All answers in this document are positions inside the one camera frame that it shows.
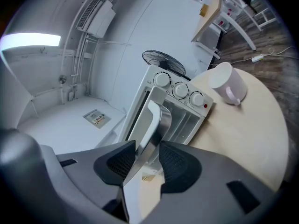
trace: toaster oven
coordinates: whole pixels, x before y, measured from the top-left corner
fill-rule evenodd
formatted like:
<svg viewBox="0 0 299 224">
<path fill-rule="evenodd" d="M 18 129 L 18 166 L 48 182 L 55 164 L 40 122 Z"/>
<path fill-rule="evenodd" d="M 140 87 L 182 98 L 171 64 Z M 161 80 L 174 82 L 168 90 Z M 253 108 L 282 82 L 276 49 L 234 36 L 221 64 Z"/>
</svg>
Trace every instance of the toaster oven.
<svg viewBox="0 0 299 224">
<path fill-rule="evenodd" d="M 171 124 L 162 140 L 187 145 L 202 125 L 213 104 L 213 99 L 158 66 L 150 65 L 144 75 L 132 105 L 127 113 L 118 142 L 135 140 L 136 148 L 146 146 L 154 134 L 155 111 L 149 108 L 150 101 L 162 105 L 171 114 Z M 143 171 L 148 175 L 162 172 L 159 162 L 159 149 L 156 148 Z"/>
</svg>

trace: fan grille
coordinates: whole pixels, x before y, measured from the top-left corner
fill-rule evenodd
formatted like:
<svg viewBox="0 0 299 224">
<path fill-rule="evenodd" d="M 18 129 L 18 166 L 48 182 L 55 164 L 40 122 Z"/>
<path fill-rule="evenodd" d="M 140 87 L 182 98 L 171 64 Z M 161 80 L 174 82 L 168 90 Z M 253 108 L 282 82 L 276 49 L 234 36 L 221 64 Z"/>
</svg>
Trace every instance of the fan grille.
<svg viewBox="0 0 299 224">
<path fill-rule="evenodd" d="M 161 62 L 167 62 L 170 71 L 175 71 L 182 76 L 186 74 L 185 68 L 178 60 L 163 52 L 147 50 L 143 52 L 142 57 L 148 65 L 160 66 Z"/>
</svg>

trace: oven control knob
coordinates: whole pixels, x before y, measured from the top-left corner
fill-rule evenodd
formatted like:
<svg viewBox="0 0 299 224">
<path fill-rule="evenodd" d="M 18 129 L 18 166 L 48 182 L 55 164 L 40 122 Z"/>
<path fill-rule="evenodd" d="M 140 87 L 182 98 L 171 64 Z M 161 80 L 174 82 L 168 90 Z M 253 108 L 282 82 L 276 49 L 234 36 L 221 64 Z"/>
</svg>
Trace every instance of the oven control knob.
<svg viewBox="0 0 299 224">
<path fill-rule="evenodd" d="M 199 93 L 192 94 L 190 100 L 194 106 L 202 106 L 204 104 L 204 97 Z"/>
<path fill-rule="evenodd" d="M 188 94 L 188 87 L 186 84 L 177 84 L 173 88 L 173 93 L 177 98 L 185 98 Z"/>
<path fill-rule="evenodd" d="M 156 76 L 156 85 L 159 87 L 166 87 L 169 81 L 169 76 L 165 73 L 160 73 Z"/>
</svg>

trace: mug handle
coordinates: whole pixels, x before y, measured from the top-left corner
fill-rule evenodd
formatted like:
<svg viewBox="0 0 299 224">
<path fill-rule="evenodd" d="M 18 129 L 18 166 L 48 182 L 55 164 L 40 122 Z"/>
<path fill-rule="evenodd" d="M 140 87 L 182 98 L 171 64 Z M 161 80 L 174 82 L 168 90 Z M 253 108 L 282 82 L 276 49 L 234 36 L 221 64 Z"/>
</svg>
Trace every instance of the mug handle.
<svg viewBox="0 0 299 224">
<path fill-rule="evenodd" d="M 228 95 L 228 98 L 234 103 L 234 105 L 240 105 L 240 99 L 237 99 L 234 94 L 232 93 L 230 87 L 227 87 L 225 89 L 226 94 Z"/>
</svg>

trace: white mug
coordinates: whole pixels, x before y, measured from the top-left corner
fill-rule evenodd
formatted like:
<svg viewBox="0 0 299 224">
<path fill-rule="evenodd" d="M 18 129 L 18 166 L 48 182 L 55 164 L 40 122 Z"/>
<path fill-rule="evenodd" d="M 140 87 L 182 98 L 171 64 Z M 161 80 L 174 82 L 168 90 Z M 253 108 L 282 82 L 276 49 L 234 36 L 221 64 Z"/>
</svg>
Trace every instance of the white mug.
<svg viewBox="0 0 299 224">
<path fill-rule="evenodd" d="M 211 71 L 209 86 L 227 103 L 239 105 L 247 93 L 247 86 L 228 62 L 222 62 Z"/>
</svg>

